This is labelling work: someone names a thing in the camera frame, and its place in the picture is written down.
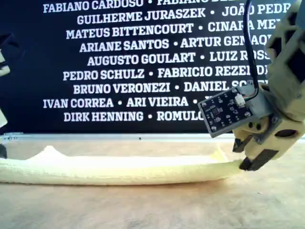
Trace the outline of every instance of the black wall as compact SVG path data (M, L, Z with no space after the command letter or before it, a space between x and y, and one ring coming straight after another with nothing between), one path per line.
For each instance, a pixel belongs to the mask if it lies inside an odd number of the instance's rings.
M246 82L251 80L251 77L243 70L247 66L246 59L243 59L241 53L245 52L243 45L231 45L228 42L232 40L232 36L242 36L242 30L239 27L239 22L242 20L242 15L236 16L223 16L222 12L226 7L235 6L237 11L240 11L241 3L244 1L212 1L201 3L188 3L188 4L172 4L172 5L158 5L157 0L148 3L148 0L143 0L141 7L128 7L128 8L115 8L115 9L100 9L93 10L92 1L88 1L90 9L82 11L69 11L69 12L49 12L44 13L44 10L52 10L50 5L44 8L44 4L58 3L54 1L45 0L2 0L0 3L0 34L12 32L17 41L22 45L25 50L24 58L11 66L12 72L0 78L0 107L8 119L8 125L5 127L6 132L24 132L24 133L205 133L206 128L204 122L199 120L199 109L197 108L194 100L200 101L205 99L206 96L214 95L215 93L236 85L239 82ZM178 2L172 1L159 1L164 3ZM272 34L274 28L274 20L280 19L284 16L284 8L287 3L292 3L291 0L286 1L266 1L258 0L253 2L254 13L250 16L254 30L251 30L251 35L257 38L261 37L265 42L266 36ZM197 8L205 8L203 13L205 17L196 18L198 11L190 10ZM176 11L177 9L187 18L181 19L167 19L167 20L150 20L146 21L144 17L147 11L153 10L169 10ZM141 12L138 13L138 20L131 22L111 22L100 24L78 24L78 16L80 15L100 15L113 13L127 13L127 12ZM267 20L266 24L260 24L260 20ZM228 22L231 24L230 31L211 31L216 22ZM146 25L174 25L174 24L188 24L186 27L187 33L175 34L154 34L154 35L134 35L128 36L115 36L113 33L114 27L134 27L135 30L145 33ZM66 39L67 30L84 30L103 28L104 36L100 38L87 38L87 39ZM181 47L183 39L189 41L189 38L216 38L220 41L221 46L207 47L203 42L202 47ZM128 50L124 49L126 42L129 41L143 41L155 40L151 44L158 46L158 40L163 40L162 48L160 49L144 49L144 50ZM122 45L119 51L102 51L102 52L80 52L82 43L89 42L121 42ZM269 63L268 58L264 54L264 43L254 43L254 50L258 51L261 55L256 60L257 65L262 69ZM231 60L213 61L213 56L210 52L225 52L229 51ZM188 62L172 62L172 63L148 63L145 64L141 61L142 55L151 55L158 53L168 53L170 59L173 58L174 53L180 56L180 53L189 53L193 60L189 57ZM9 57L11 54L9 48L3 50L3 55ZM90 57L95 56L117 56L117 55L136 55L139 58L138 64L116 64L116 65L99 65L88 66ZM198 77L168 77L163 78L162 73L158 73L160 68L195 68L203 67L210 75ZM121 69L134 69L135 72L141 72L143 69L144 77L137 79L96 79L96 80L66 80L64 81L63 72L71 71L96 71L100 77L101 71L106 70L121 70ZM260 73L260 80L265 79L266 71ZM184 83L194 85L195 83L205 85L212 85L212 88L205 88L204 91L185 91ZM164 92L154 93L117 93L115 88L125 87L125 83L144 84L144 83L163 83L162 87ZM75 94L74 85L89 84L108 84L111 91L109 93L98 94ZM163 105L166 105L165 100L169 97L178 97L174 100L181 100L183 106L151 106L150 101L153 98L165 97ZM100 98L108 100L111 98L113 107L99 107L99 108L75 108L71 107L71 102L78 99L92 99ZM127 107L127 103L134 101L135 98L144 98L146 106L143 107ZM61 104L63 107L50 108L50 105L58 105L56 99L63 99L67 102ZM183 111L193 114L193 119L188 120L169 120L175 114L182 113ZM85 119L82 120L65 121L64 113L88 113ZM92 112L101 112L104 121L92 121ZM105 121L105 118L111 112L138 112L138 121ZM167 121L162 121L160 114L167 117Z

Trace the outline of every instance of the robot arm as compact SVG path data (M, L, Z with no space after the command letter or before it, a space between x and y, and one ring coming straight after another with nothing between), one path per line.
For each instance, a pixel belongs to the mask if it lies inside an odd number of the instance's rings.
M278 159L305 133L305 23L297 0L277 24L265 46L271 59L268 84L231 88L200 102L212 137L233 131L233 152L245 152L243 170L258 170Z

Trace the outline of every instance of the black banner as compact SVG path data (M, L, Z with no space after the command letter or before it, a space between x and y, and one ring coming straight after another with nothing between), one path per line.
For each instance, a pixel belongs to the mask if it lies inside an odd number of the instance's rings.
M264 45L292 2L253 1L262 82ZM197 102L251 80L244 3L2 0L0 34L12 32L25 50L0 78L5 131L205 133Z

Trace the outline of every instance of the beige plastic part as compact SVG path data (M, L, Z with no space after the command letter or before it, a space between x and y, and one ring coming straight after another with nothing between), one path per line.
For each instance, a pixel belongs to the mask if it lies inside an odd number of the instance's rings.
M300 4L301 0L292 4L265 46L272 63L268 66L268 84L260 84L260 88L278 111L281 122L264 141L252 138L245 145L244 151L250 160L264 150L278 151L272 158L278 159L305 133L305 81L302 81L305 73L305 32L295 25ZM244 141L250 135L270 130L271 123L270 117L264 117L251 126L245 124L235 129L233 133ZM256 129L257 124L261 126L260 130Z
M304 78L305 31L295 25L295 18L301 2L291 5L265 46L272 62L266 77L275 105L287 117L300 122L305 119L305 81L297 77Z
M268 98L271 98L271 94L269 92L265 92L265 94ZM278 112L280 114L281 123L268 134L267 138L261 144L258 144L255 139L252 138L245 146L245 154L250 160L254 160L265 149L278 151L277 154L272 158L273 160L278 159L285 154L305 133L305 122L291 120L279 110ZM250 128L247 124L239 129L235 129L234 135L236 138L244 140L249 135L257 132L257 124L262 126L262 131L264 132L265 129L270 125L270 122L272 122L272 120L265 117L258 123L253 124L252 128Z
M4 62L5 59L1 53L1 49L0 49L0 63ZM2 68L0 68L0 76L4 76L6 74L10 73L10 68L8 66L4 66Z
M241 172L241 160L210 156L65 156L52 146L27 160L0 159L0 182L53 185L160 185L219 180Z

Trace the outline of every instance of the connector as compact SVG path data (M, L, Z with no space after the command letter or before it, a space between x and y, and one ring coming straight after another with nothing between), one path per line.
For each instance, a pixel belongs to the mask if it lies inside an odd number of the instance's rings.
M238 106L243 106L246 103L241 94L237 94L237 96L235 96L235 101Z

